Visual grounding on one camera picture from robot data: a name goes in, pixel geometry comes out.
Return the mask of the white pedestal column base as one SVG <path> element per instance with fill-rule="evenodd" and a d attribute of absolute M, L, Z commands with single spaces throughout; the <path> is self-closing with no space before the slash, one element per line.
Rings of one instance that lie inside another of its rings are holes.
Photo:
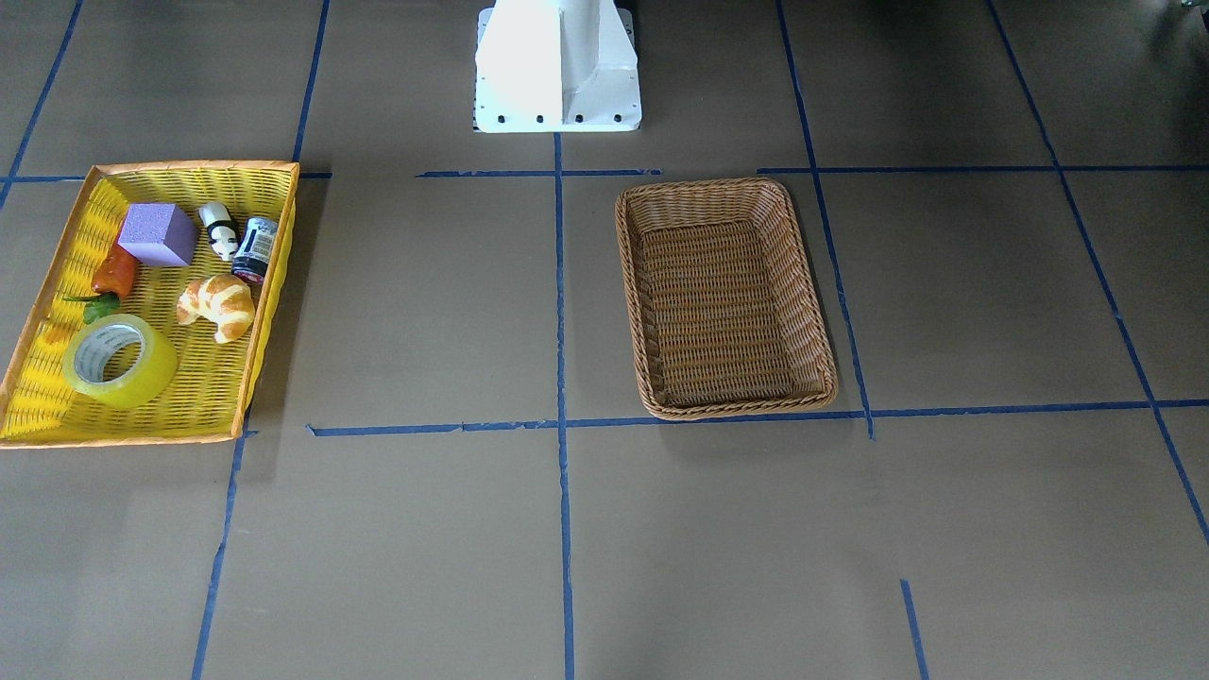
<path fill-rule="evenodd" d="M 478 15 L 472 123 L 487 134 L 640 129 L 630 1 L 497 1 Z"/>

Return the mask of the toy croissant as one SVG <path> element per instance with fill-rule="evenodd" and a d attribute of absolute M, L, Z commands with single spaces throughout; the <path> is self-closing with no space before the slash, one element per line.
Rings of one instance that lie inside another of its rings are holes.
<path fill-rule="evenodd" d="M 204 318 L 215 325 L 214 341 L 219 345 L 245 335 L 255 315 L 250 286 L 232 273 L 190 280 L 177 301 L 177 324 L 191 325 Z"/>

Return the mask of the small dark can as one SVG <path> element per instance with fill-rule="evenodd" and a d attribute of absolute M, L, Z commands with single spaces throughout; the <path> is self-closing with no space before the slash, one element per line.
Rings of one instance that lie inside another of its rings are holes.
<path fill-rule="evenodd" d="M 230 273 L 249 286 L 261 286 L 266 280 L 274 241 L 280 224 L 264 217 L 250 217 L 243 237 L 230 263 Z"/>

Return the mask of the panda figurine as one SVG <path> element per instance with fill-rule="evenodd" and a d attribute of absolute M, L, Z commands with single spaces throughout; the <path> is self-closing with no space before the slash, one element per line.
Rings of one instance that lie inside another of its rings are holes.
<path fill-rule="evenodd" d="M 222 263 L 233 263 L 239 250 L 241 237 L 238 225 L 229 207 L 222 202 L 207 202 L 198 208 L 198 218 L 206 227 L 209 247 Z"/>

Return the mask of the brown wicker basket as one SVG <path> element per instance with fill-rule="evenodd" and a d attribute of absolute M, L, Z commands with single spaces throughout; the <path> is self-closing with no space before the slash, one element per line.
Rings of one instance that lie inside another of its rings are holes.
<path fill-rule="evenodd" d="M 640 400 L 669 421 L 810 413 L 839 378 L 789 190 L 656 181 L 617 198 Z"/>

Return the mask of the purple foam cube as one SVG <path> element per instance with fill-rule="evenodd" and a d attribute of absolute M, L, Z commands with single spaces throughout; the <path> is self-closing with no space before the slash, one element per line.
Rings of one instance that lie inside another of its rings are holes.
<path fill-rule="evenodd" d="M 185 267 L 193 263 L 198 227 L 177 203 L 132 203 L 116 244 L 143 265 Z"/>

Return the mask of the toy carrot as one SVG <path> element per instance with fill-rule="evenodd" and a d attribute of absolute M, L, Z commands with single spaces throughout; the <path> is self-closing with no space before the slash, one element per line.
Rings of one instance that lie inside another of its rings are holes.
<path fill-rule="evenodd" d="M 60 296 L 69 304 L 82 304 L 83 323 L 92 324 L 108 315 L 116 315 L 122 301 L 129 296 L 137 280 L 139 263 L 121 244 L 112 244 L 108 257 L 96 267 L 88 296 Z"/>

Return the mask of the yellow packing tape roll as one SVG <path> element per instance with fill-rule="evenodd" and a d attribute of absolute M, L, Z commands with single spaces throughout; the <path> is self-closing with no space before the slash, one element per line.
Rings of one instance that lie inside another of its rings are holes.
<path fill-rule="evenodd" d="M 125 348 L 135 348 L 133 361 L 117 376 L 105 378 L 109 362 Z M 169 338 L 138 315 L 108 315 L 87 324 L 75 332 L 60 358 L 60 373 L 75 392 L 118 410 L 154 400 L 177 367 Z"/>

